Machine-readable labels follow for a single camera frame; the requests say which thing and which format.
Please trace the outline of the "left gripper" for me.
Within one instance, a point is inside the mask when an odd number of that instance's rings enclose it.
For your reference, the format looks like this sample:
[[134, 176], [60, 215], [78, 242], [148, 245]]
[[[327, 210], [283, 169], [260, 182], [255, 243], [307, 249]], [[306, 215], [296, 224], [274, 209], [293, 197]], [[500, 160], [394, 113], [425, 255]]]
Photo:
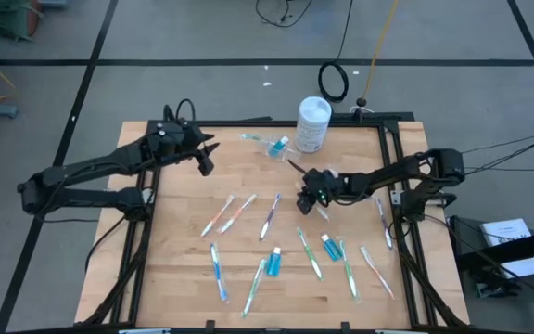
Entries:
[[181, 161], [196, 160], [198, 170], [208, 176], [214, 168], [210, 153], [220, 144], [206, 145], [215, 135], [205, 134], [195, 122], [184, 119], [165, 122], [155, 132], [146, 135], [154, 165], [164, 167]]

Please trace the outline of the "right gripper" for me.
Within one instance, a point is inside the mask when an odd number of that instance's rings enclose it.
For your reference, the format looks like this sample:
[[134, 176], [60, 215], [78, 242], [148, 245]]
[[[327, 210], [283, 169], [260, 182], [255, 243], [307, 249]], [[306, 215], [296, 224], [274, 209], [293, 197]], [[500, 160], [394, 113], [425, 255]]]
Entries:
[[321, 172], [312, 168], [307, 172], [294, 161], [287, 160], [287, 162], [296, 171], [303, 174], [301, 178], [303, 186], [300, 188], [296, 202], [303, 215], [308, 215], [316, 204], [327, 208], [332, 201], [337, 200], [342, 182], [338, 177], [334, 177], [329, 170]]

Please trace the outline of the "blue mouthwash bottle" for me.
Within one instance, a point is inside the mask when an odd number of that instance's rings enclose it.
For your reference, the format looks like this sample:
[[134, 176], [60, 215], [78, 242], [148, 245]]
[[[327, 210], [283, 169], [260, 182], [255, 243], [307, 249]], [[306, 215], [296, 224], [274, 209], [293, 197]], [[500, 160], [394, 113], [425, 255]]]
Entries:
[[268, 276], [279, 276], [280, 273], [280, 267], [281, 267], [281, 248], [275, 247], [273, 249], [273, 252], [270, 254], [267, 268], [266, 268], [266, 274]]
[[288, 142], [289, 138], [287, 136], [282, 136], [271, 146], [269, 150], [269, 156], [272, 158], [280, 156], [286, 150], [286, 145]]

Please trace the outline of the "purple toothbrush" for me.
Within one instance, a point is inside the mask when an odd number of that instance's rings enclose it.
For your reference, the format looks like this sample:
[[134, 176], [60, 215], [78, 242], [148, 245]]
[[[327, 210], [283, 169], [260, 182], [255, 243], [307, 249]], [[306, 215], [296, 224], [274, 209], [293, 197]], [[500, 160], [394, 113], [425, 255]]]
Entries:
[[261, 227], [261, 231], [260, 231], [260, 234], [259, 234], [259, 241], [263, 241], [266, 237], [266, 234], [273, 222], [273, 218], [274, 218], [274, 215], [275, 215], [275, 212], [277, 210], [277, 207], [279, 205], [279, 202], [282, 198], [282, 194], [281, 193], [277, 193], [275, 195], [275, 198], [274, 198], [274, 202], [273, 202], [273, 205], [271, 207], [271, 209], [269, 210], [268, 212], [268, 215], [267, 215], [267, 218], [265, 220], [265, 222], [263, 223], [262, 227]]
[[392, 243], [391, 235], [389, 233], [388, 220], [387, 220], [387, 218], [385, 216], [382, 200], [379, 199], [379, 198], [375, 198], [375, 203], [376, 203], [376, 207], [377, 207], [377, 209], [379, 211], [381, 224], [382, 224], [382, 226], [384, 228], [384, 237], [385, 237], [385, 240], [386, 240], [387, 247], [390, 250], [392, 250], [393, 249], [393, 243]]

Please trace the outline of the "green toothbrush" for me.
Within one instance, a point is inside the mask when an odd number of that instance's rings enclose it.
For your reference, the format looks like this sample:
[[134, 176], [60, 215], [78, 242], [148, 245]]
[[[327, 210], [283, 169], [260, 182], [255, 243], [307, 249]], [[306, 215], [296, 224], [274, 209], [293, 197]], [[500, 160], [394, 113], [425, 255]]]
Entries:
[[259, 285], [261, 283], [261, 279], [262, 279], [266, 264], [267, 264], [267, 260], [265, 258], [261, 259], [261, 261], [259, 263], [259, 266], [258, 266], [258, 269], [257, 269], [257, 272], [255, 273], [255, 276], [253, 278], [246, 304], [245, 304], [245, 306], [243, 308], [243, 311], [241, 313], [241, 316], [243, 318], [246, 318], [248, 316], [248, 314], [249, 314], [249, 311], [250, 311], [251, 305], [253, 303], [253, 300], [255, 299], [255, 297], [257, 295], [257, 292], [258, 292], [258, 289], [259, 289]]
[[312, 270], [316, 274], [317, 278], [320, 281], [323, 281], [324, 280], [324, 275], [323, 275], [323, 273], [322, 273], [322, 271], [320, 269], [320, 266], [317, 263], [317, 260], [316, 260], [316, 258], [314, 256], [313, 252], [312, 252], [312, 248], [310, 247], [310, 245], [309, 245], [308, 241], [306, 240], [306, 238], [304, 236], [304, 233], [303, 233], [303, 231], [302, 231], [302, 229], [300, 227], [297, 228], [297, 234], [299, 236], [300, 242], [302, 243], [303, 249], [304, 249], [305, 253], [308, 256], [308, 259], [310, 261]]
[[345, 242], [344, 239], [341, 239], [339, 241], [339, 247], [340, 247], [340, 251], [341, 251], [341, 254], [342, 254], [344, 268], [345, 268], [345, 271], [346, 271], [346, 275], [347, 275], [347, 279], [348, 279], [348, 283], [349, 283], [349, 287], [350, 287], [351, 298], [355, 302], [359, 302], [361, 300], [361, 295], [360, 295], [360, 293], [358, 291], [357, 284], [356, 284], [356, 281], [355, 281], [355, 278], [354, 278], [354, 274], [353, 274], [352, 268], [350, 266], [348, 253], [347, 253], [346, 242]]

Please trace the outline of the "teal packaged toothbrush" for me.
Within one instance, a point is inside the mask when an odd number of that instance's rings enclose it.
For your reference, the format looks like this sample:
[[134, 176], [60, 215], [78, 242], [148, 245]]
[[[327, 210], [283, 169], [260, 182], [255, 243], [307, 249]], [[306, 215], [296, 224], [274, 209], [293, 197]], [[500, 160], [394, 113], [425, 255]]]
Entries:
[[321, 235], [321, 240], [323, 242], [325, 251], [333, 262], [336, 262], [343, 257], [342, 252], [337, 243], [326, 233]]

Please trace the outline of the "white wipes canister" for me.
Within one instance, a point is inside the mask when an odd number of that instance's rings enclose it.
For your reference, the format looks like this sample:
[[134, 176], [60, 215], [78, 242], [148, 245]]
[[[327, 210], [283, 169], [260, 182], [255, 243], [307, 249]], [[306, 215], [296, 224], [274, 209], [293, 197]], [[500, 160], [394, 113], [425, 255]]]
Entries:
[[304, 153], [318, 151], [324, 142], [332, 116], [330, 104], [322, 97], [309, 96], [299, 104], [294, 143]]

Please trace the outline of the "pink toothbrush lower right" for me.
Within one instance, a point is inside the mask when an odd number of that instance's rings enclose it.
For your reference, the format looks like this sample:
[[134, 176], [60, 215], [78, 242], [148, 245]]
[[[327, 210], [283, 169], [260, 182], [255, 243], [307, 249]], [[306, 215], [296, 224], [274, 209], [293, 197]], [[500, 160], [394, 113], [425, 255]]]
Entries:
[[372, 257], [370, 256], [370, 253], [368, 252], [368, 250], [366, 249], [366, 247], [364, 245], [361, 245], [360, 246], [360, 252], [364, 258], [364, 260], [366, 261], [366, 263], [368, 264], [368, 266], [370, 267], [370, 269], [374, 272], [374, 274], [376, 275], [379, 283], [381, 284], [381, 287], [386, 291], [386, 293], [389, 295], [389, 297], [394, 300], [395, 299], [395, 295], [391, 289], [391, 287], [389, 286], [389, 284], [387, 283], [387, 281], [384, 279], [384, 277], [382, 276], [382, 274], [379, 272], [379, 270], [377, 269], [376, 265], [375, 265], [375, 262], [374, 260], [372, 259]]

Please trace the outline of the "white booklet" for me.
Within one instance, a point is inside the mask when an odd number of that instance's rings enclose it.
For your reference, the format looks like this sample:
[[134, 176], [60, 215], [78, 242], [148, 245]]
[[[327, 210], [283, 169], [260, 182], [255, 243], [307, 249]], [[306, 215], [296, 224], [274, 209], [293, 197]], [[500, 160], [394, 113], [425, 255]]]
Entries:
[[[524, 255], [534, 251], [534, 235], [522, 218], [482, 223], [479, 225], [479, 229], [489, 247], [500, 246], [514, 241], [518, 248], [528, 249], [528, 252], [524, 252]], [[502, 266], [501, 273], [507, 279], [514, 278], [514, 275], [521, 277], [534, 276], [534, 256], [506, 262]]]

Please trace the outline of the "black equipment cart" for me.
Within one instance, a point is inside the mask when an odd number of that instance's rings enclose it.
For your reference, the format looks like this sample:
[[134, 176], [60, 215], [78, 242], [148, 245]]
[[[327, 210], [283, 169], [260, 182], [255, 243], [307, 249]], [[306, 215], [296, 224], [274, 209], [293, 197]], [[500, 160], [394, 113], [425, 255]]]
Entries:
[[503, 263], [532, 257], [534, 251], [524, 255], [528, 249], [518, 248], [514, 241], [489, 247], [479, 229], [485, 222], [452, 216], [447, 223], [461, 279], [479, 299], [512, 297], [534, 302], [534, 276], [507, 279], [501, 273]]

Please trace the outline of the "green fabric bag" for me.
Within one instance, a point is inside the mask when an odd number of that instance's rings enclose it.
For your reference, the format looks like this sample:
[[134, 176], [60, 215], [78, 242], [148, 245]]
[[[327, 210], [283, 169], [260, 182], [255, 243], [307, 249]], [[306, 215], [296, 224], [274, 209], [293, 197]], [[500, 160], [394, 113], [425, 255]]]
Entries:
[[38, 0], [0, 0], [0, 37], [31, 41], [43, 16]]

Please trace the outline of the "black aluminium table frame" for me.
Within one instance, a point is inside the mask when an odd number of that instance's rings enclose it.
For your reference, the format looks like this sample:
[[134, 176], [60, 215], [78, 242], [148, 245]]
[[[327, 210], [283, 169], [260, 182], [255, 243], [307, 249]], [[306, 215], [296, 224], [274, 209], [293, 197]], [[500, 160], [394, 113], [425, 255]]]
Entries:
[[[301, 177], [289, 164], [267, 157], [241, 134], [292, 135], [290, 122], [211, 122], [207, 130], [220, 144], [212, 154], [208, 177], [189, 161], [165, 168], [151, 226], [145, 268], [125, 289], [118, 309], [121, 322], [139, 327], [167, 328], [173, 333], [194, 328], [217, 334], [252, 331], [258, 334], [335, 332], [346, 328], [405, 329], [438, 319], [419, 285], [390, 250], [383, 236], [375, 198], [386, 218], [392, 210], [386, 190], [372, 200], [348, 207], [332, 205], [327, 222], [318, 212], [303, 215], [296, 206]], [[205, 237], [200, 234], [230, 194], [236, 198]], [[261, 227], [275, 195], [282, 194], [263, 241]], [[258, 197], [223, 234], [219, 229], [247, 199]], [[312, 270], [297, 234], [300, 227], [324, 275]], [[348, 258], [361, 300], [351, 298], [343, 259], [333, 262], [324, 249], [326, 233], [339, 246], [346, 242]], [[210, 256], [218, 247], [229, 301], [220, 298]], [[364, 245], [391, 287], [392, 300], [364, 260]], [[241, 316], [261, 259], [281, 248], [279, 276], [266, 274], [267, 264], [249, 314]]]

